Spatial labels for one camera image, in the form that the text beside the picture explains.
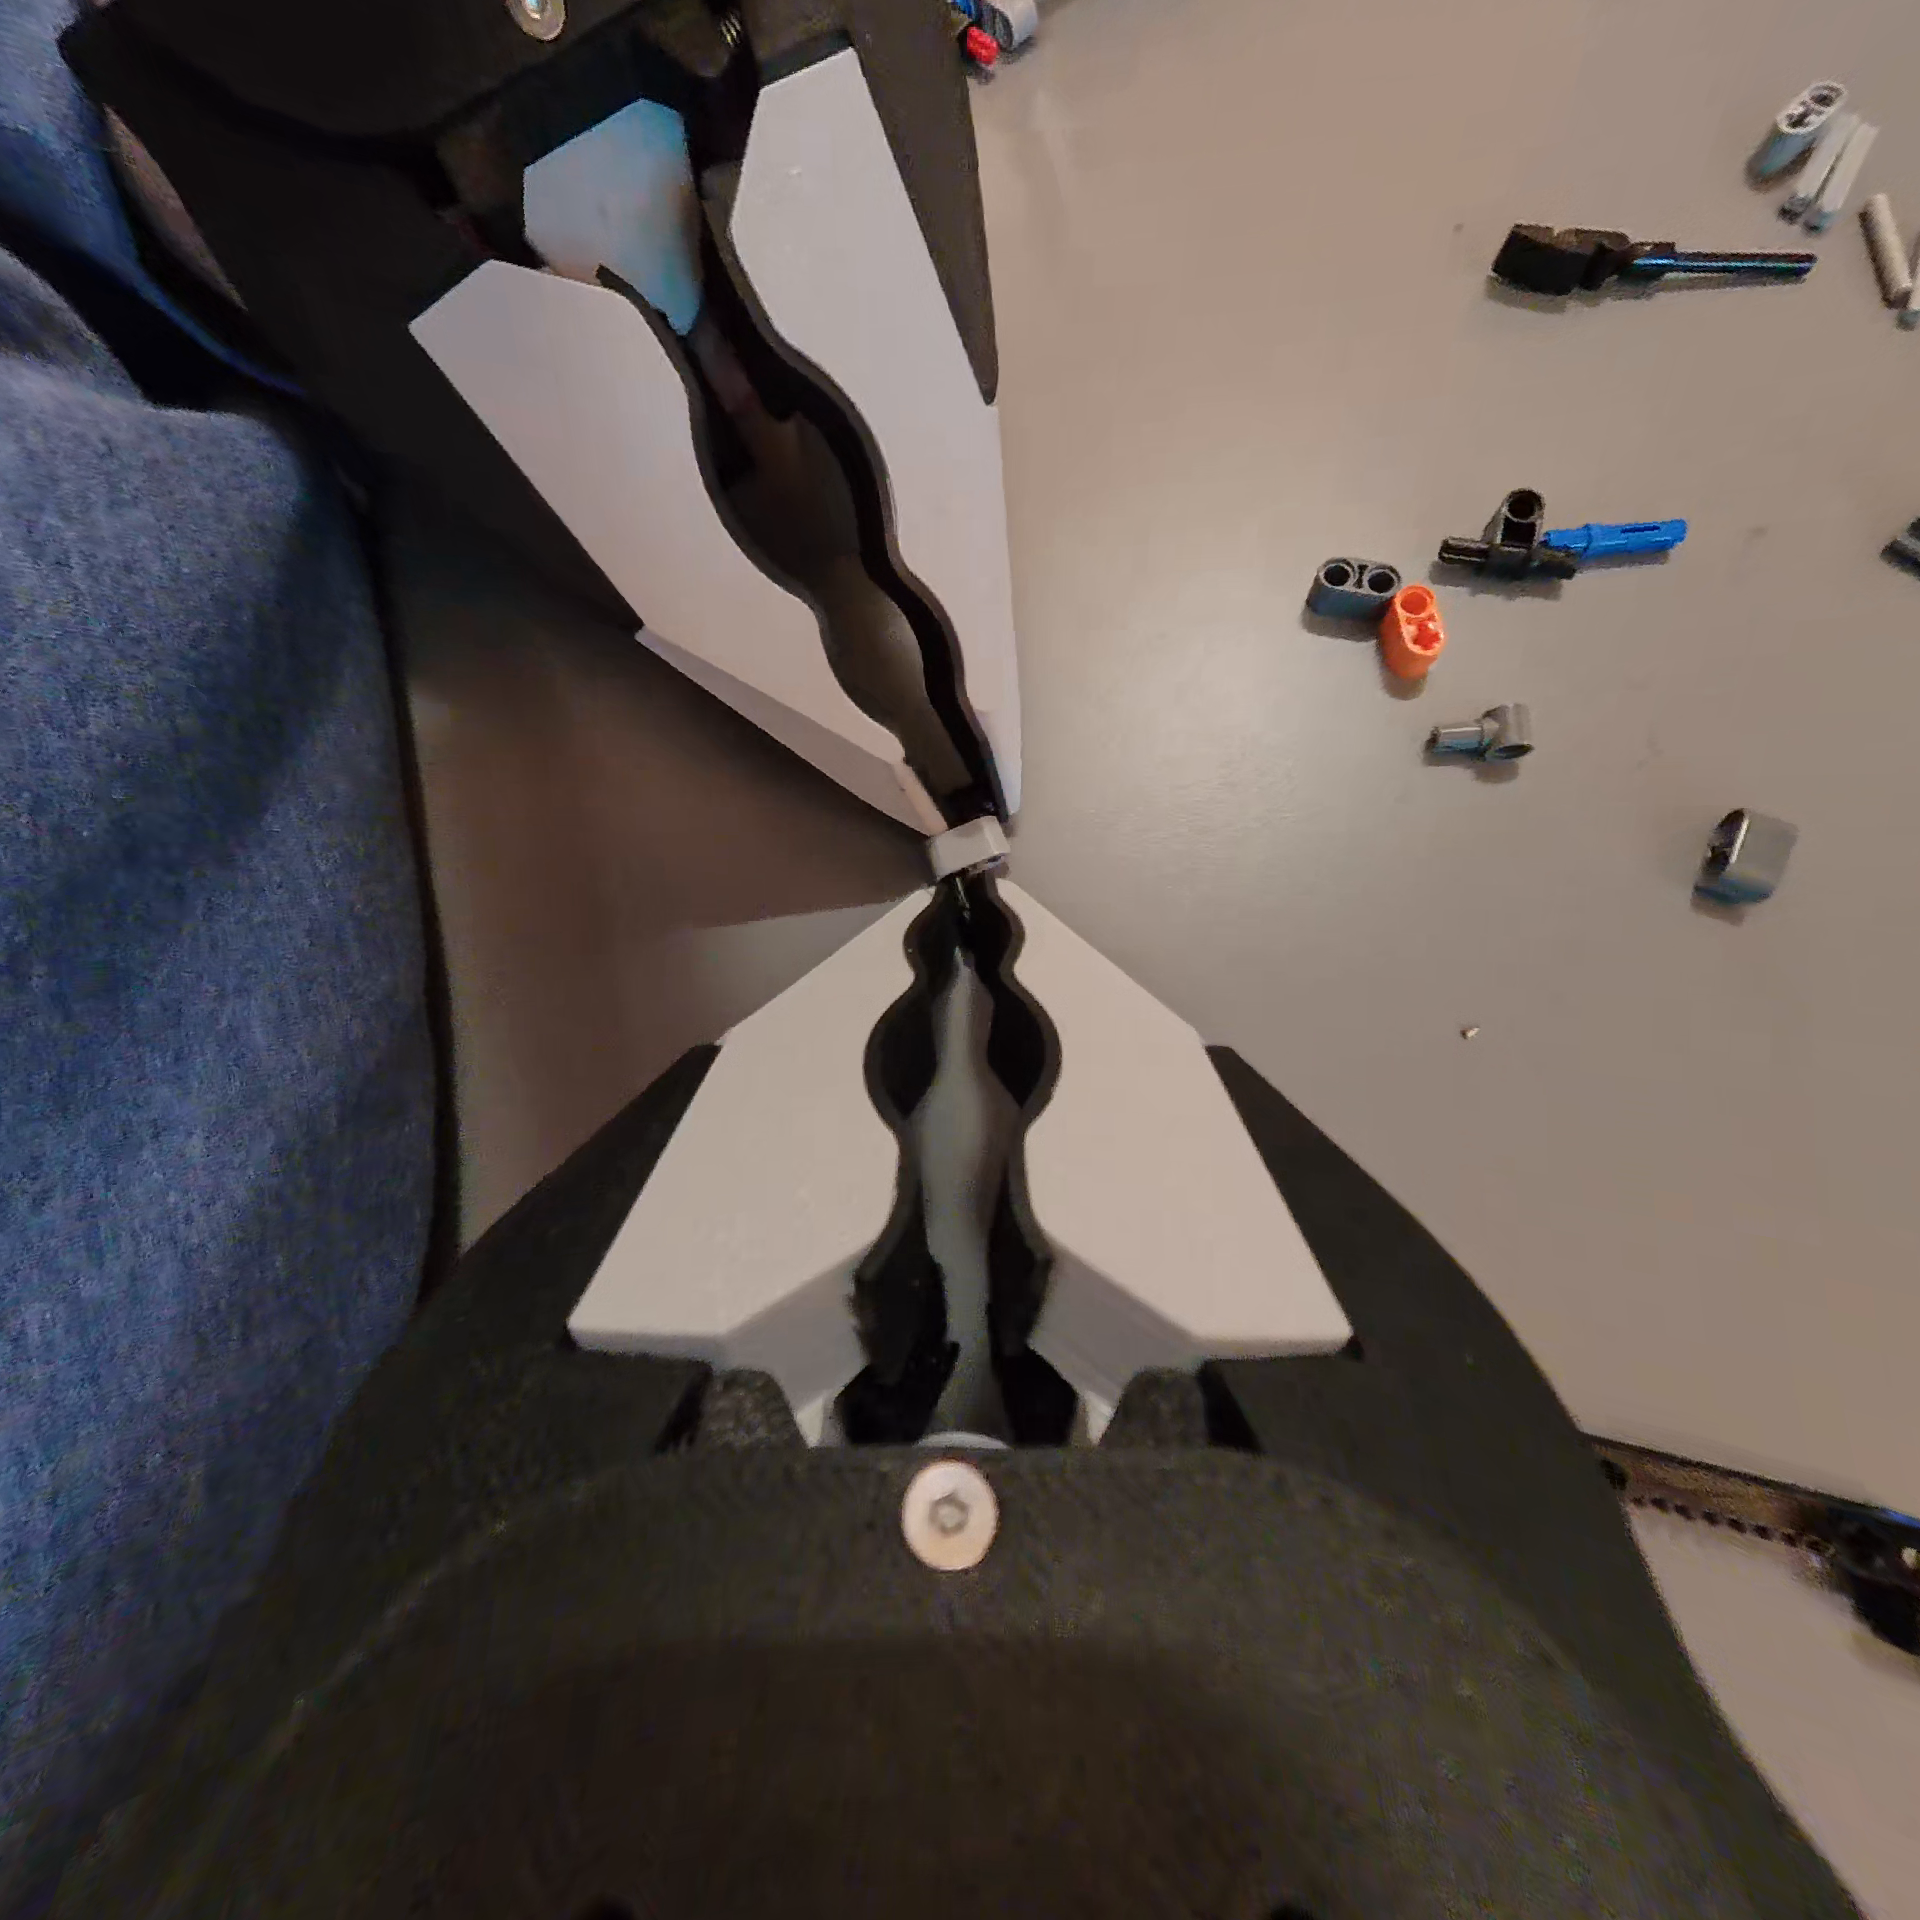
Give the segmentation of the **grey curved slope piece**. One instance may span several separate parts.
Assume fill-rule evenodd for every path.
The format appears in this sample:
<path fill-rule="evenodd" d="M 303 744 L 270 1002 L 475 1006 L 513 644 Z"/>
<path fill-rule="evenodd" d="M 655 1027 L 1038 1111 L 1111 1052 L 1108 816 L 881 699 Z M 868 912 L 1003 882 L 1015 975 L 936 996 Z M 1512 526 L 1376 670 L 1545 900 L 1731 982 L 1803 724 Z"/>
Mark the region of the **grey curved slope piece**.
<path fill-rule="evenodd" d="M 1785 879 L 1796 840 L 1799 828 L 1761 810 L 1726 812 L 1695 867 L 1693 896 L 1731 907 L 1768 900 Z"/>

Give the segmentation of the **black T-shaped connector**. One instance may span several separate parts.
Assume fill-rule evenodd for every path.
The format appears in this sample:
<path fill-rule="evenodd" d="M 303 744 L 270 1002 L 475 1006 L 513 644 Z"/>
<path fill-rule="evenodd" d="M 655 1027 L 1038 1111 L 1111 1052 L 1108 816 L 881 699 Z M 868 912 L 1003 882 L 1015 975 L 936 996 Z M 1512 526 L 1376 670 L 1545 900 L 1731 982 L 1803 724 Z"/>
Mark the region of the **black T-shaped connector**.
<path fill-rule="evenodd" d="M 1436 566 L 1467 570 L 1493 583 L 1564 583 L 1577 577 L 1574 553 L 1545 540 L 1545 498 L 1520 487 L 1504 494 L 1480 537 L 1439 543 Z"/>

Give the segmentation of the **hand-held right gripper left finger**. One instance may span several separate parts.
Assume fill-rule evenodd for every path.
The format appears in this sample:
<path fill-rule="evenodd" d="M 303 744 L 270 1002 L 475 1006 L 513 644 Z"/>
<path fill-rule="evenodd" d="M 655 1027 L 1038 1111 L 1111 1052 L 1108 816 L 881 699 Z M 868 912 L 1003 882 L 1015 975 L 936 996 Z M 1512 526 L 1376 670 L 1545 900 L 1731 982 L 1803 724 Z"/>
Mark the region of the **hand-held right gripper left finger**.
<path fill-rule="evenodd" d="M 949 1304 L 912 1119 L 949 907 L 905 896 L 726 1031 L 568 1315 L 577 1350 L 768 1376 L 811 1446 L 887 1424 L 846 1415 L 856 1380 L 926 1420 Z"/>

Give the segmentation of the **person's left forearm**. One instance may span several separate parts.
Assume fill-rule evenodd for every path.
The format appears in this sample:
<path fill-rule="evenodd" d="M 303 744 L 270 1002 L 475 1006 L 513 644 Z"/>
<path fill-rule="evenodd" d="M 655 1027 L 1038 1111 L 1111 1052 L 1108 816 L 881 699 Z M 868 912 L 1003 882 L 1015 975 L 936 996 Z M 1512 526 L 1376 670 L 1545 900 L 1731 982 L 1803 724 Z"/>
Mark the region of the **person's left forearm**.
<path fill-rule="evenodd" d="M 126 235 L 102 123 L 59 52 L 78 14 L 3 4 L 3 210 L 8 228 L 112 265 Z"/>

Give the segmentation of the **person's blue sweater torso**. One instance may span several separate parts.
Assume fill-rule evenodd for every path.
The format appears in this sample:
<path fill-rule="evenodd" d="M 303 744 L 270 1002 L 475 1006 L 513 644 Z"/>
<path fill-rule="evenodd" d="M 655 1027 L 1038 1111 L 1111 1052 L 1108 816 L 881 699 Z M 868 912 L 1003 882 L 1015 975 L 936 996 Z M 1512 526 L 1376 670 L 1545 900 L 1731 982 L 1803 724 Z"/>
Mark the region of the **person's blue sweater torso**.
<path fill-rule="evenodd" d="M 350 510 L 4 258 L 4 1913 L 416 1304 L 424 932 Z"/>

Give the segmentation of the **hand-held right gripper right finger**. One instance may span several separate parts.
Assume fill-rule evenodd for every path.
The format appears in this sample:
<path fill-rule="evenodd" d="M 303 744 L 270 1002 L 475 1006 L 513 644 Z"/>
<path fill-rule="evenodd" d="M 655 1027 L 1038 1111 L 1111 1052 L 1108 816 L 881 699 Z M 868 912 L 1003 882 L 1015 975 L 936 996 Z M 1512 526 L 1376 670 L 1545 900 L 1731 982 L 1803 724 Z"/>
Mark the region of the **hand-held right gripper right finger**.
<path fill-rule="evenodd" d="M 1345 1351 L 1350 1316 L 1189 1023 L 1007 881 L 966 884 L 966 958 L 1012 1106 L 987 1328 L 1015 1440 L 1096 1446 L 1143 1374 Z"/>

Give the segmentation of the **black connector with axle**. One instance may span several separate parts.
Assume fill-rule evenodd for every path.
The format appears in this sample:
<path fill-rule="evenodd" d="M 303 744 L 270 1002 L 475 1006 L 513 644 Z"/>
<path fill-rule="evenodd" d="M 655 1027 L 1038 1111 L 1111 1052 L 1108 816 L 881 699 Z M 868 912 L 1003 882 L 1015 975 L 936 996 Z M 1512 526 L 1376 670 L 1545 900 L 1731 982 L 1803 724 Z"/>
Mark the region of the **black connector with axle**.
<path fill-rule="evenodd" d="M 1616 228 L 1512 225 L 1491 274 L 1516 292 L 1572 299 L 1667 281 L 1799 284 L 1815 265 L 1813 252 L 1693 249 Z"/>

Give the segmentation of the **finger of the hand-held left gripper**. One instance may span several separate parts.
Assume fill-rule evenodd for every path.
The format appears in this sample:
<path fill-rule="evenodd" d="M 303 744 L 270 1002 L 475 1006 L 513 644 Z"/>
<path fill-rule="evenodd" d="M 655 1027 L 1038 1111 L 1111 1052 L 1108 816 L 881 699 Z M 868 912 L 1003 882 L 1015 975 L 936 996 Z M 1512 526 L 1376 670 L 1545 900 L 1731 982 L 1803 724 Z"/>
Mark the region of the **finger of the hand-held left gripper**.
<path fill-rule="evenodd" d="M 835 665 L 840 620 L 808 583 L 824 486 L 712 265 L 712 164 L 668 106 L 605 114 L 518 169 L 534 265 L 480 263 L 411 335 L 659 659 L 933 836 L 963 823 L 934 822 L 899 734 Z"/>
<path fill-rule="evenodd" d="M 757 379 L 803 419 L 827 526 L 807 555 L 837 668 L 899 734 L 939 823 L 1021 801 L 1001 432 L 856 52 L 758 86 L 703 172 L 712 265 Z"/>

